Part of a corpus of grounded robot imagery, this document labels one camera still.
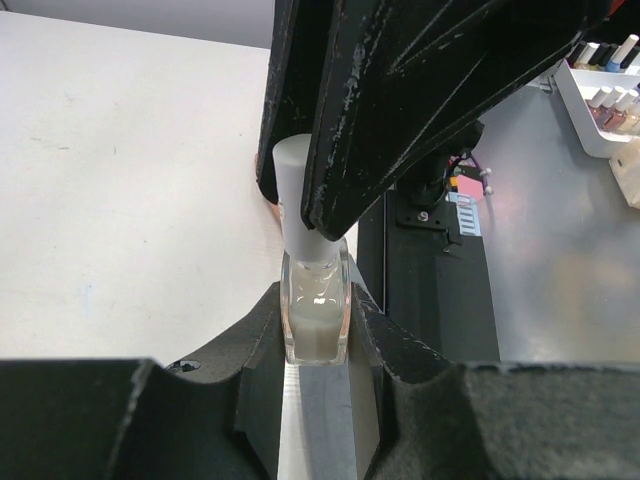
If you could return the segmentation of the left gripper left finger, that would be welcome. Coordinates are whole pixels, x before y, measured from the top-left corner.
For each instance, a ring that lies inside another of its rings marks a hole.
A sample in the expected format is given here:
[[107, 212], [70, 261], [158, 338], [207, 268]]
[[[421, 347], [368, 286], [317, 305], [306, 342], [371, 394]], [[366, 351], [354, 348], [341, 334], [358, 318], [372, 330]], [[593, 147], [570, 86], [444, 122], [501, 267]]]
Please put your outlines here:
[[5, 360], [5, 479], [273, 479], [284, 383], [280, 289], [168, 366]]

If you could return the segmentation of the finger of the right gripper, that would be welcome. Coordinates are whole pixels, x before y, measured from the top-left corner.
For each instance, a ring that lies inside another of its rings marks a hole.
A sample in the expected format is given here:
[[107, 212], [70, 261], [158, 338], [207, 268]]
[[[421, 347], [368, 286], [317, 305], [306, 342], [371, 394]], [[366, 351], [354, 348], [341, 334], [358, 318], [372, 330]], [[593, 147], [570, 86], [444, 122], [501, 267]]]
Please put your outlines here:
[[301, 216], [344, 235], [412, 165], [562, 58], [606, 1], [339, 1]]
[[277, 1], [258, 145], [257, 185], [278, 202], [272, 149], [312, 131], [330, 27], [330, 3]]

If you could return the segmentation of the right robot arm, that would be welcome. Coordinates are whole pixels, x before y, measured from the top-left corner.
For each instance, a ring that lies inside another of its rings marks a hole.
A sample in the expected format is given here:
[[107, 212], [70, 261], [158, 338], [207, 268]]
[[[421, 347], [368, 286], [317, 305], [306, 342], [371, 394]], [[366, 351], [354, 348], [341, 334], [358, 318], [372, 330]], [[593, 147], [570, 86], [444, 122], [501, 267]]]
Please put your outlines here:
[[392, 185], [424, 206], [480, 116], [562, 59], [607, 1], [278, 1], [256, 180], [276, 202], [274, 146], [310, 136], [303, 223], [344, 235]]

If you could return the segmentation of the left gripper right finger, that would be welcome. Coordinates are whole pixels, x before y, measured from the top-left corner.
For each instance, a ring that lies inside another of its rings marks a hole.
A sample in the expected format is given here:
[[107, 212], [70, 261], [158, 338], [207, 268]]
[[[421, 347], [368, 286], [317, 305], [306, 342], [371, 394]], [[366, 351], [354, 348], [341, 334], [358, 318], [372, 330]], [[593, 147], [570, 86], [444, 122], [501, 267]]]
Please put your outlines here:
[[635, 479], [632, 364], [448, 361], [352, 288], [349, 378], [361, 479]]

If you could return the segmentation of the white nail polish cap brush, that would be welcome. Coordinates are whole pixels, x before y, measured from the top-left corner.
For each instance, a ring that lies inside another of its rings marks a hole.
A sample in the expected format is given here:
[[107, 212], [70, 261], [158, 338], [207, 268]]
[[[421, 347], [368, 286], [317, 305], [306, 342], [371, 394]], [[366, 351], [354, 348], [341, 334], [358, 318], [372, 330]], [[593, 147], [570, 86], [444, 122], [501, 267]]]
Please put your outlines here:
[[284, 249], [304, 263], [328, 263], [339, 252], [339, 243], [310, 230], [302, 220], [301, 206], [310, 134], [279, 141], [272, 150]]

